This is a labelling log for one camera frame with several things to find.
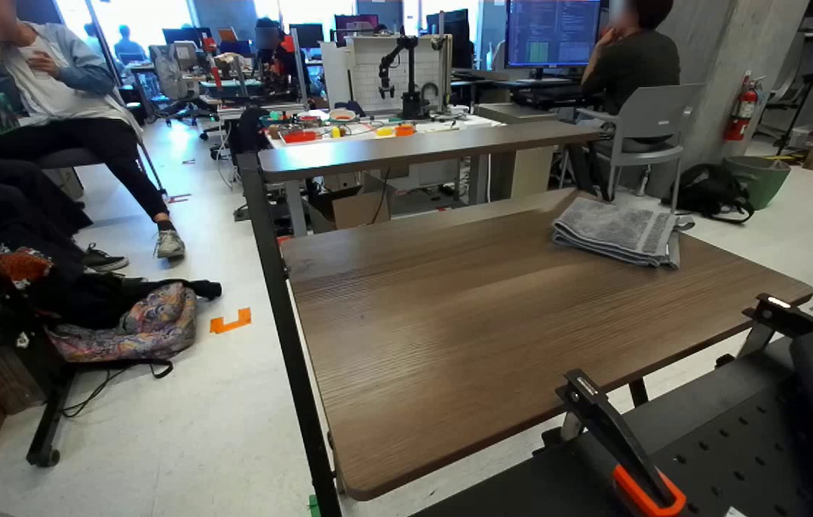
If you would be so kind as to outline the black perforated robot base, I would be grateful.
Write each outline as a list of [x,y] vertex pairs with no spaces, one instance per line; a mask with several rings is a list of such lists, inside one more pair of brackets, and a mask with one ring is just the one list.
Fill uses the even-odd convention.
[[[791,340],[731,362],[626,422],[684,488],[684,517],[813,517],[813,414]],[[419,517],[635,517],[609,471],[609,450],[582,435],[541,447]]]

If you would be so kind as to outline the small black desktop robot arm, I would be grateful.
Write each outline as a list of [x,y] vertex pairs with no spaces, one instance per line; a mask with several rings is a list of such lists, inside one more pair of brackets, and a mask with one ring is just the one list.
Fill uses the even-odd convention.
[[448,37],[399,34],[379,56],[379,98],[398,98],[406,119],[429,119],[448,102]]

